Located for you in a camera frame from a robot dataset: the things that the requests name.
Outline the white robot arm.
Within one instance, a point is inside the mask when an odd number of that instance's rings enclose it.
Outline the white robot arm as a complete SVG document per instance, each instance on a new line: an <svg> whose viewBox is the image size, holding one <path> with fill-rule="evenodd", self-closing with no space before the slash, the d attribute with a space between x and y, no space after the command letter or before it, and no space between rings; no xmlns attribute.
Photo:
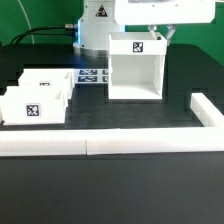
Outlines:
<svg viewBox="0 0 224 224"><path fill-rule="evenodd" d="M177 24L210 23L216 0L83 0L83 6L74 51L103 57L110 32L124 32L126 25L147 25L155 35L158 25L167 25L165 40L170 43Z"/></svg>

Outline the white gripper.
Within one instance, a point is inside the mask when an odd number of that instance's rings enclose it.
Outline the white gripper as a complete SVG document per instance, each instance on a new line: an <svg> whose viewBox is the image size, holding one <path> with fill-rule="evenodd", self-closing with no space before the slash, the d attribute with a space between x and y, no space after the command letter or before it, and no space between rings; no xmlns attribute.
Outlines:
<svg viewBox="0 0 224 224"><path fill-rule="evenodd" d="M166 34L169 46L175 24L210 23L215 9L215 0L115 0L114 18L121 25L149 25L154 40L156 25L170 24Z"/></svg>

